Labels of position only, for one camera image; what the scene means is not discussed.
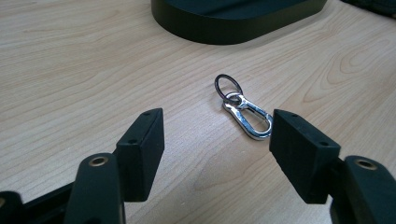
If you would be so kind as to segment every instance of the silver carabiner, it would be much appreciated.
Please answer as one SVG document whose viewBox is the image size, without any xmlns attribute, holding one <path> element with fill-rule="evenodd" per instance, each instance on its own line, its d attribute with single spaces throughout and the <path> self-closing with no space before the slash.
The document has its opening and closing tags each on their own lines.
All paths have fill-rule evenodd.
<svg viewBox="0 0 396 224">
<path fill-rule="evenodd" d="M 222 93 L 219 88 L 219 79 L 221 77 L 229 79 L 237 88 L 237 92 L 233 91 L 226 95 Z M 247 135 L 255 140 L 264 140 L 265 138 L 271 135 L 272 127 L 273 127 L 273 118 L 267 112 L 259 108 L 258 106 L 251 103 L 245 96 L 243 95 L 242 89 L 239 84 L 230 76 L 227 75 L 218 75 L 215 79 L 215 87 L 216 91 L 223 99 L 223 107 L 233 115 L 233 117 L 238 121 L 239 125 L 244 129 Z M 258 118 L 263 119 L 268 128 L 264 132 L 256 131 L 248 122 L 248 120 L 242 115 L 242 110 L 249 110 Z"/>
</svg>

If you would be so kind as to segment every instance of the carabiner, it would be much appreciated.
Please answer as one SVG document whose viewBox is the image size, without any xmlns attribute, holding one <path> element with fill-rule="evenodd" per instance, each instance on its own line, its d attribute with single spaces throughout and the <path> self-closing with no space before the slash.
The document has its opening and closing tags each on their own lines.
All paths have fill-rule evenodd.
<svg viewBox="0 0 396 224">
<path fill-rule="evenodd" d="M 237 88 L 238 92 L 233 91 L 230 92 L 226 95 L 224 95 L 220 88 L 219 88 L 219 79 L 221 77 L 225 77 L 235 85 Z M 255 140 L 264 140 L 265 138 L 269 137 L 271 135 L 272 127 L 273 127 L 273 118 L 271 115 L 269 115 L 267 112 L 259 108 L 258 106 L 254 105 L 251 103 L 245 96 L 242 94 L 242 89 L 237 84 L 237 82 L 232 78 L 227 75 L 219 75 L 216 77 L 215 80 L 215 87 L 216 91 L 220 95 L 221 98 L 223 98 L 223 107 L 233 115 L 233 117 L 238 121 L 239 125 L 244 129 L 244 131 L 247 133 L 247 135 Z M 259 117 L 260 119 L 263 119 L 267 125 L 268 128 L 264 132 L 258 132 L 256 131 L 250 123 L 247 121 L 247 119 L 242 115 L 242 110 L 247 109 L 251 112 L 253 112 L 254 115 Z"/>
</svg>

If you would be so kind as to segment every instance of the black ring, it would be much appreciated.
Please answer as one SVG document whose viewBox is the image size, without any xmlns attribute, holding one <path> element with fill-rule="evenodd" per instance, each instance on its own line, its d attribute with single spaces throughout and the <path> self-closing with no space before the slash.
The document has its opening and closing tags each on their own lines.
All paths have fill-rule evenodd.
<svg viewBox="0 0 396 224">
<path fill-rule="evenodd" d="M 242 92 L 241 86 L 239 86 L 239 84 L 235 81 L 235 79 L 233 79 L 232 77 L 230 77 L 230 76 L 228 76 L 228 75 L 225 75 L 225 74 L 218 75 L 218 76 L 215 78 L 215 88 L 216 88 L 216 91 L 218 92 L 219 96 L 221 97 L 221 99 L 223 99 L 223 101 L 224 101 L 225 103 L 230 103 L 231 100 L 228 99 L 227 97 L 225 97 L 224 93 L 222 93 L 222 91 L 221 91 L 221 89 L 220 89 L 219 80 L 220 80 L 222 77 L 224 77 L 224 78 L 230 80 L 230 81 L 235 85 L 237 91 L 238 91 L 241 95 L 244 94 L 244 93 Z"/>
</svg>

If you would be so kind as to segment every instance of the table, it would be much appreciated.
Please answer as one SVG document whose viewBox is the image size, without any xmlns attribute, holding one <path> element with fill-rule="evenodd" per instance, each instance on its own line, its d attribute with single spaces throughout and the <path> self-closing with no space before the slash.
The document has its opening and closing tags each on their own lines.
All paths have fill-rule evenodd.
<svg viewBox="0 0 396 224">
<path fill-rule="evenodd" d="M 165 152 L 128 223 L 331 223 L 306 205 L 268 150 L 221 106 L 234 77 L 268 112 L 301 115 L 396 176 L 396 22 L 329 0 L 317 15 L 233 46 L 166 32 L 149 0 L 0 3 L 0 190 L 25 202 L 112 152 L 138 115 L 162 107 Z"/>
</svg>

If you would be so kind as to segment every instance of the metal clip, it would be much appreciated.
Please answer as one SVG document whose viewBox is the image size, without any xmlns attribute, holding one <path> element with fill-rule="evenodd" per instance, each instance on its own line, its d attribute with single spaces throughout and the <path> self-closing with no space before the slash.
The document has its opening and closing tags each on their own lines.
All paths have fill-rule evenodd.
<svg viewBox="0 0 396 224">
<path fill-rule="evenodd" d="M 235 87 L 237 88 L 237 91 L 230 92 L 226 95 L 222 93 L 222 91 L 219 88 L 219 79 L 220 78 L 226 78 L 230 80 Z M 242 89 L 239 86 L 239 84 L 235 81 L 230 76 L 221 74 L 218 75 L 215 79 L 215 88 L 216 91 L 218 92 L 219 96 L 223 99 L 223 107 L 233 115 L 233 117 L 238 121 L 239 125 L 244 129 L 244 131 L 247 133 L 248 136 L 255 140 L 264 140 L 265 138 L 269 137 L 271 135 L 272 127 L 273 127 L 273 118 L 271 115 L 266 113 L 264 110 L 259 108 L 258 106 L 254 105 L 251 103 L 245 96 L 243 95 Z M 251 112 L 253 112 L 254 115 L 259 117 L 260 119 L 263 119 L 267 125 L 268 128 L 264 132 L 258 132 L 256 131 L 250 123 L 245 119 L 245 117 L 242 115 L 242 110 L 247 109 Z"/>
</svg>

